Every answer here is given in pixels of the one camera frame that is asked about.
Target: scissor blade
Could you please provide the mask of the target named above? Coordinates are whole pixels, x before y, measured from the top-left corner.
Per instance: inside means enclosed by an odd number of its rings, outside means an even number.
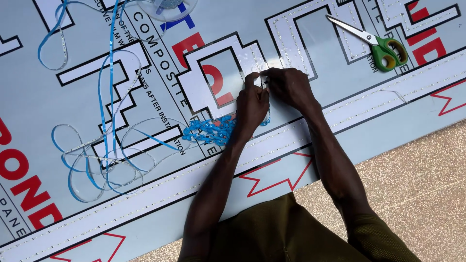
[[[373,34],[369,34],[365,31],[359,30],[358,28],[351,26],[341,20],[338,20],[337,18],[327,15],[327,18],[334,24],[338,25],[339,27],[351,32],[352,34],[358,36],[362,40],[368,42],[371,45],[378,45],[377,39]]]

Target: tiled floor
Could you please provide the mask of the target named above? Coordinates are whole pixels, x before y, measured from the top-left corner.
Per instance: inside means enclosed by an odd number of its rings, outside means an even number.
[[[424,262],[466,261],[466,120],[364,161],[356,168],[370,205]],[[320,181],[298,203],[346,240]],[[131,262],[174,262],[181,240]]]

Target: clear plastic spool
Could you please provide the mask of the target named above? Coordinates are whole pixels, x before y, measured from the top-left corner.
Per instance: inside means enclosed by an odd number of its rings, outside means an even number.
[[[183,19],[189,15],[193,9],[196,7],[198,0],[182,0],[179,5],[183,4],[185,7],[183,12],[180,12],[180,9],[173,7],[174,5],[166,2],[167,0],[150,0],[150,1],[138,1],[138,5],[146,12],[150,17],[162,21],[162,22],[174,22],[180,19]]]

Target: hand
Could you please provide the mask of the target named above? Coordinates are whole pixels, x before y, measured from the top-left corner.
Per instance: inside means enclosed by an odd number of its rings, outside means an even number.
[[[295,68],[270,68],[260,73],[268,76],[268,85],[277,97],[304,114],[306,111],[322,110],[322,106],[314,98],[309,79],[306,74]]]
[[[256,128],[264,121],[269,108],[268,89],[254,85],[254,79],[259,77],[259,73],[251,73],[246,76],[245,89],[241,90],[236,99],[236,128],[241,132],[241,136],[250,139]]]

